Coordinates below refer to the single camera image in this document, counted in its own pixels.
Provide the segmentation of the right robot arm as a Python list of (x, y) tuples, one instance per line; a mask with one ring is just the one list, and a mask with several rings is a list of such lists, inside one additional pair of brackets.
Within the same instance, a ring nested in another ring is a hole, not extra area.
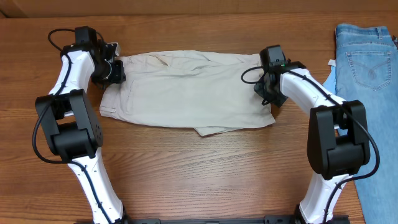
[(313, 170), (304, 199), (294, 214), (265, 217), (265, 223), (349, 223), (333, 216), (346, 185), (370, 159), (364, 105), (346, 101), (326, 90), (301, 62), (291, 62), (281, 46), (260, 52), (264, 73), (254, 85), (263, 105), (281, 107), (293, 100), (309, 115), (307, 157)]

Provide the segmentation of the beige khaki shorts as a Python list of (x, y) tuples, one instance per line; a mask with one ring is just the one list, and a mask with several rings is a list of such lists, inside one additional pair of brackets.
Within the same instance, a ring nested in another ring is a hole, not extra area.
[(269, 105), (241, 75), (259, 78), (257, 54), (195, 50), (150, 52), (121, 57), (122, 84), (104, 92), (101, 116), (134, 124), (193, 128), (207, 136), (236, 129), (263, 128), (275, 122)]

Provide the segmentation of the blue denim jeans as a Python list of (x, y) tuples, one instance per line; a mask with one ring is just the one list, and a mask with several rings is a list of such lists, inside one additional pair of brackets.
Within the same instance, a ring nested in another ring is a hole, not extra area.
[(355, 182), (366, 223), (397, 223), (397, 47), (387, 27), (339, 24), (336, 94), (366, 108), (380, 154), (377, 172)]

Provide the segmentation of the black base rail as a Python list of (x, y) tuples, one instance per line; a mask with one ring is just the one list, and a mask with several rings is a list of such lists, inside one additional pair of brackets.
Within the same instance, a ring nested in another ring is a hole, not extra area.
[(118, 224), (300, 224), (304, 223), (293, 215), (269, 215), (264, 218), (222, 218), (222, 219), (194, 219), (194, 220), (160, 220), (131, 218), (117, 221)]

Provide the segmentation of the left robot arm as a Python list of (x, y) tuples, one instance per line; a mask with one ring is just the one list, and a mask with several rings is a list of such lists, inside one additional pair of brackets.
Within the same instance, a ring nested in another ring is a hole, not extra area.
[[(32, 133), (36, 156), (46, 163), (66, 164), (76, 175), (93, 214), (93, 223), (128, 223), (122, 201), (116, 195), (103, 163), (103, 131), (87, 97), (88, 84), (105, 88), (126, 81), (120, 47), (107, 43), (95, 29), (72, 29), (74, 43), (59, 48), (62, 69), (46, 96), (38, 97), (38, 120)], [(60, 160), (52, 161), (37, 149), (42, 129), (48, 147)]]

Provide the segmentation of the light blue garment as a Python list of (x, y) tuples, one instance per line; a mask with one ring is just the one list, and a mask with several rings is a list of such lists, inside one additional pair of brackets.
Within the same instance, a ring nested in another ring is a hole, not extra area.
[(336, 94), (336, 60), (329, 60), (328, 65), (330, 66), (331, 72), (328, 78), (323, 83), (323, 86), (333, 93)]

